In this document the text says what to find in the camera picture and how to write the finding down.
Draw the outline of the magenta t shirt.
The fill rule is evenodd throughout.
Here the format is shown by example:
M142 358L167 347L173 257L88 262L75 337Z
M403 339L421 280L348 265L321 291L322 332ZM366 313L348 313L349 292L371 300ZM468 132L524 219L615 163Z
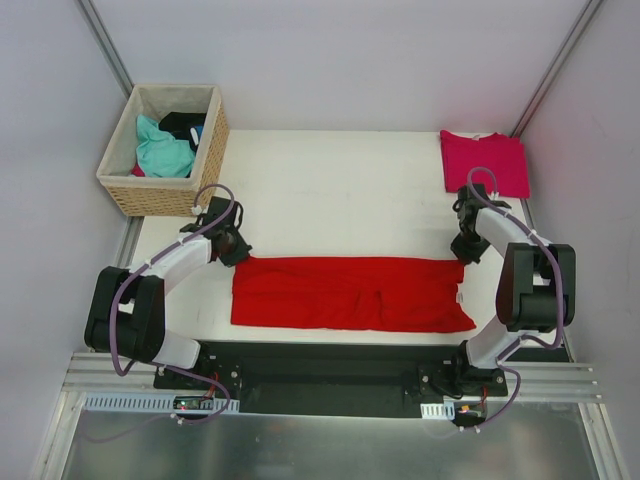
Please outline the magenta t shirt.
M501 196L530 197L525 148L518 138L500 133L472 138L447 130L441 130L439 138L447 193L456 193L467 184L472 169L483 167L494 174Z

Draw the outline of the red t shirt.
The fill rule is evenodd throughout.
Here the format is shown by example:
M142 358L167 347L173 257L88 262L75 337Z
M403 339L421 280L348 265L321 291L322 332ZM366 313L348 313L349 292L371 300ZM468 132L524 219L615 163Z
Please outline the red t shirt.
M475 322L457 301L456 260L255 258L239 264L231 322L263 328L459 333Z

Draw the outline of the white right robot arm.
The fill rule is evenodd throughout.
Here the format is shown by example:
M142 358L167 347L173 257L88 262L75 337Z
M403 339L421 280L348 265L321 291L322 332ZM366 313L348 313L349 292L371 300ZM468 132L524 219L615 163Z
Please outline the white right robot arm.
M576 253L539 236L506 202L489 199L481 184L460 188L453 210L459 233L451 251L461 263L478 264L490 248L503 259L495 315L460 344L446 373L454 395L461 397L480 394L496 382L501 362L522 343L560 346L575 315Z

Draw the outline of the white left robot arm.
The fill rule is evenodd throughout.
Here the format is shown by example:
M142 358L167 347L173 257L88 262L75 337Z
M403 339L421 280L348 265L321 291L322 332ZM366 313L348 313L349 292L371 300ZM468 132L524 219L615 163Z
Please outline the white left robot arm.
M188 388L204 387L212 369L204 347L170 330L166 297L212 262L234 267L249 258L251 246L240 233L243 217L241 203L212 197L206 211L150 260L130 268L104 268L97 277L85 344L135 362L177 367L177 377Z

